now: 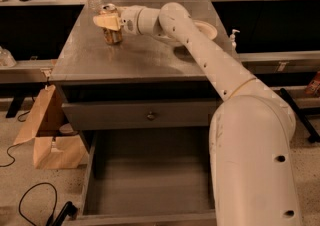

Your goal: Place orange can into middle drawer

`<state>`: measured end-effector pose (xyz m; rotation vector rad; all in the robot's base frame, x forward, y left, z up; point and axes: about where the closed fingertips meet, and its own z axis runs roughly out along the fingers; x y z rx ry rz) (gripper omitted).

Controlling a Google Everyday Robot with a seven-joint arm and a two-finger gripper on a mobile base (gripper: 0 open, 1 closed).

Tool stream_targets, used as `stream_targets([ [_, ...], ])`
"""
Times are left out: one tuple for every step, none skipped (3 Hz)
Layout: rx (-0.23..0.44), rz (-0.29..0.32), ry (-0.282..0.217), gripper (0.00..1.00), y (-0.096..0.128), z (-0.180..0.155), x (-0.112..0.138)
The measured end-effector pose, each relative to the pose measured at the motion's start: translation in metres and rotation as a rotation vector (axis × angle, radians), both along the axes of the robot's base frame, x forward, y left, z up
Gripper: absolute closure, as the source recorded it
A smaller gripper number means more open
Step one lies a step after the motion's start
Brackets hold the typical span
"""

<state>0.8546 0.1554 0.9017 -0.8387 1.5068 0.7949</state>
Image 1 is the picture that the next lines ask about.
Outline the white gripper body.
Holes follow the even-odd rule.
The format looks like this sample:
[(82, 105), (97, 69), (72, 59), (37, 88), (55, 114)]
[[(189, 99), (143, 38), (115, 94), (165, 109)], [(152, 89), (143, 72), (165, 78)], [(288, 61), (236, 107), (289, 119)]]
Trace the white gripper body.
[(133, 35), (139, 35), (138, 21), (143, 6), (119, 7), (121, 24), (125, 32)]

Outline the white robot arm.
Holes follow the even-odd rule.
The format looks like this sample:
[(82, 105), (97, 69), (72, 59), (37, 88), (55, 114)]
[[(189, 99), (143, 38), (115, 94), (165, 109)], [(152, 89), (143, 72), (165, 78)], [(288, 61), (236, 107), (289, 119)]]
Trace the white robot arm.
[(93, 22), (180, 43), (222, 98), (209, 130), (217, 226), (302, 226), (290, 158), (296, 119), (287, 102), (202, 33), (178, 3), (121, 7)]

